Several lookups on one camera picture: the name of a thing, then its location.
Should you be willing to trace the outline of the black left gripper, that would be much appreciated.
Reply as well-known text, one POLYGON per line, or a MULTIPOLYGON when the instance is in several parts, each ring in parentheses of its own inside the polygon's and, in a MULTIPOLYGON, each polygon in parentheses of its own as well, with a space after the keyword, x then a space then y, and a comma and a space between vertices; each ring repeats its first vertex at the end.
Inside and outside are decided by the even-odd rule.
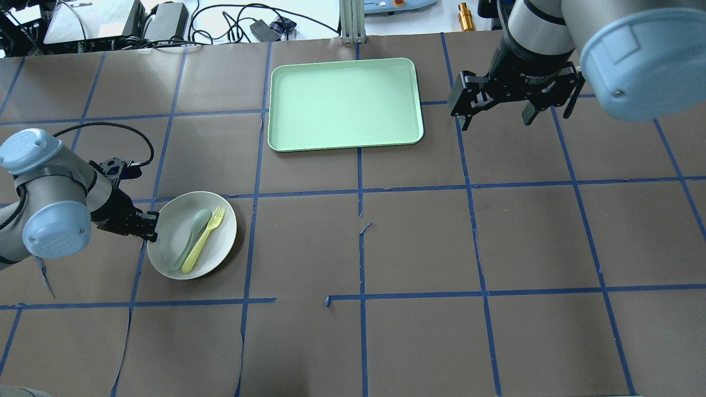
POLYGON ((99 229, 123 236, 141 237, 148 242, 157 241, 159 212, 144 213, 120 189, 112 188, 108 200, 91 212, 91 221, 99 229))

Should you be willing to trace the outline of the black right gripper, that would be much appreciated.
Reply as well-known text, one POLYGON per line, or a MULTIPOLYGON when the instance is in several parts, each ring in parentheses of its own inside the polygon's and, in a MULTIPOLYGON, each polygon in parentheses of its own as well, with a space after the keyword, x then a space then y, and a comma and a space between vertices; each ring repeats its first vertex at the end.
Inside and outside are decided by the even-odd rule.
POLYGON ((569 118, 586 83, 582 71, 569 61, 571 54, 542 55, 501 40, 483 76, 472 71, 456 76, 447 99, 450 116, 459 121, 461 131, 467 131, 480 110, 527 100, 522 111, 525 126, 552 106, 564 106, 563 118, 569 118))

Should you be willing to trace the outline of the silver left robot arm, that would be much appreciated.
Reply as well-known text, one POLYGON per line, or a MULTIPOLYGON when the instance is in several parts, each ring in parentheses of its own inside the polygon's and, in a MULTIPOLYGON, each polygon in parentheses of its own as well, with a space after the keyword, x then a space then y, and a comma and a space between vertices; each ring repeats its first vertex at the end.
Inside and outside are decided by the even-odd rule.
POLYGON ((141 176, 144 162, 85 161, 57 135, 26 128, 2 144, 2 168, 18 201, 2 208, 2 268, 36 256, 57 259, 88 246, 93 228, 157 241, 159 214, 143 212, 119 184, 141 176))

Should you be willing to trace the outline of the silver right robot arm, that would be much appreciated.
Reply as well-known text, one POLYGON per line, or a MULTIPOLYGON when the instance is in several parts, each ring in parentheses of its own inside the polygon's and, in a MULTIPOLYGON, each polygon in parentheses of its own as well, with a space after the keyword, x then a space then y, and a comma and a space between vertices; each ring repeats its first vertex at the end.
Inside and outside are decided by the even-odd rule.
POLYGON ((649 121, 704 101, 703 1, 481 1, 502 38, 482 76, 463 70, 448 96, 466 130, 501 103, 526 101, 530 125, 551 106, 569 118, 585 84, 602 109, 649 121))

